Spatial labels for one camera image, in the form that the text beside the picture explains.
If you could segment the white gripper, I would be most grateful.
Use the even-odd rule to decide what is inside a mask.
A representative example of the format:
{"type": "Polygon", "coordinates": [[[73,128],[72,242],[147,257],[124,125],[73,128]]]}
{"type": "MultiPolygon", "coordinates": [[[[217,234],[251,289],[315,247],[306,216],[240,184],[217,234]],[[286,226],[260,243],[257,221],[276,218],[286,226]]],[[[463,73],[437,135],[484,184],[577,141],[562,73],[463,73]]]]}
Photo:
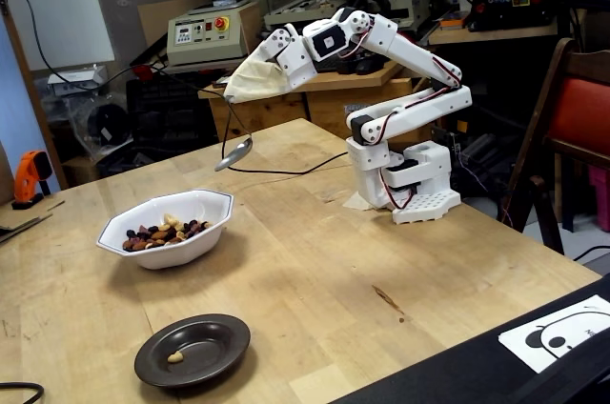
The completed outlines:
{"type": "Polygon", "coordinates": [[[287,87],[298,89],[316,76],[302,38],[290,42],[286,30],[275,30],[236,68],[224,97],[231,102],[266,99],[285,93],[287,87]]]}

